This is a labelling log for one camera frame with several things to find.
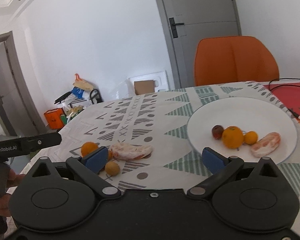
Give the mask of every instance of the small orange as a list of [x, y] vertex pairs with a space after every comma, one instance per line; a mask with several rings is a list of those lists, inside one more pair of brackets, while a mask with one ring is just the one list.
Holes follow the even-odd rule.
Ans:
[[108, 161], [112, 158], [112, 151], [108, 151]]
[[229, 149], [239, 148], [243, 144], [243, 133], [236, 126], [229, 126], [222, 133], [222, 142]]
[[115, 175], [118, 175], [120, 173], [120, 167], [115, 162], [108, 162], [105, 166], [105, 171], [110, 176], [115, 176]]
[[247, 132], [244, 135], [244, 142], [246, 144], [252, 145], [258, 141], [258, 134], [255, 131]]
[[86, 142], [81, 146], [81, 155], [82, 157], [85, 157], [89, 153], [92, 153], [96, 149], [98, 149], [98, 144], [94, 142]]

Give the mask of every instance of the orange chair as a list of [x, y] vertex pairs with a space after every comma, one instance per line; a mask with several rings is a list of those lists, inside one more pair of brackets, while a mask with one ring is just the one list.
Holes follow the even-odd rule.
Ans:
[[203, 39], [194, 61], [196, 86], [279, 78], [278, 65], [261, 41], [249, 36]]

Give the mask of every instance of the door handle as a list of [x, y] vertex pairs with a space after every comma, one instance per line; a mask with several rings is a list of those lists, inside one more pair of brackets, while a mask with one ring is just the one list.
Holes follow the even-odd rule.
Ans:
[[177, 38], [178, 32], [176, 26], [185, 25], [185, 23], [175, 23], [174, 18], [169, 18], [169, 23], [170, 23], [173, 38]]

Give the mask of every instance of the patterned tablecloth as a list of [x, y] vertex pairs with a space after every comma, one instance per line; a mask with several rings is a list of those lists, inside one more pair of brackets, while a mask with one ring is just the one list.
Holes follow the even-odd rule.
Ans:
[[[201, 155], [194, 152], [187, 140], [187, 122], [200, 106], [228, 97], [250, 97], [278, 106], [291, 115], [281, 101], [257, 82], [238, 82], [201, 86], [169, 92], [134, 96], [88, 107], [61, 131], [59, 146], [41, 150], [25, 167], [26, 173], [41, 156], [53, 162], [65, 161], [80, 155], [86, 141], [110, 146], [116, 142], [133, 145], [152, 145], [148, 158], [134, 161], [115, 160], [121, 173], [101, 177], [118, 187], [127, 188], [183, 188], [188, 190], [210, 175], [202, 165]], [[279, 164], [300, 199], [300, 125], [295, 152]], [[300, 234], [300, 212], [292, 228]]]

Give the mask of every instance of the red mat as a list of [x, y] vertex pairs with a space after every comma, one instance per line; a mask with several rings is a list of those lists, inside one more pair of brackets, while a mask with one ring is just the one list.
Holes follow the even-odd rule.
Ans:
[[[300, 85], [300, 83], [289, 83], [290, 85]], [[280, 84], [271, 84], [270, 88], [274, 88]], [[294, 112], [300, 115], [300, 88], [299, 87], [279, 87], [274, 89], [272, 93], [281, 100], [284, 105], [292, 109]]]

